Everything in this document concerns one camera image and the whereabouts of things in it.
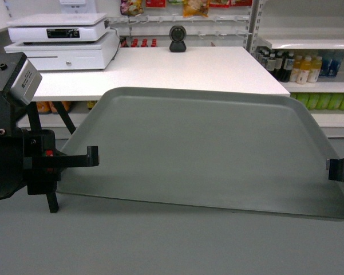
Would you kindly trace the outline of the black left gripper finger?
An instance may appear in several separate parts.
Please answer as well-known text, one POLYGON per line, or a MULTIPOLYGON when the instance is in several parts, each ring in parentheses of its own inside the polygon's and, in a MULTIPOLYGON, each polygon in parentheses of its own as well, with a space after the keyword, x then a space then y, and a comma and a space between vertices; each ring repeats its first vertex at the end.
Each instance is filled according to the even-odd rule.
POLYGON ((73 168, 99 165, 98 146, 87 146, 85 155, 66 155, 58 150, 45 150, 41 156, 31 157, 31 168, 73 168))

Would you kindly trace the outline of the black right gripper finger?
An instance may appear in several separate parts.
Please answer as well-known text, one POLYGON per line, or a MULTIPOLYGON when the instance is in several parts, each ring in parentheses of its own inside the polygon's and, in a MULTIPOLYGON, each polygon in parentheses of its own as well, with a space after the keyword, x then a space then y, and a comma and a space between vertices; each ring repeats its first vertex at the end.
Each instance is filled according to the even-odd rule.
POLYGON ((326 161, 326 170, 328 170, 328 179, 344 182, 344 158, 328 159, 326 161))

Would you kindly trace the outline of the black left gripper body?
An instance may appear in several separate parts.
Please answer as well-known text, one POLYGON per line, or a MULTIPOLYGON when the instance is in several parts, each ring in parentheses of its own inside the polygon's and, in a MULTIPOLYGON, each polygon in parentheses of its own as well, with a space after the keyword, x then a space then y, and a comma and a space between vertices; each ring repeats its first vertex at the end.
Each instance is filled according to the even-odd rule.
POLYGON ((52 130, 27 131, 17 136, 0 136, 0 200, 10 198, 27 187, 29 195, 56 191, 57 169, 40 162, 56 155, 56 139, 52 130))

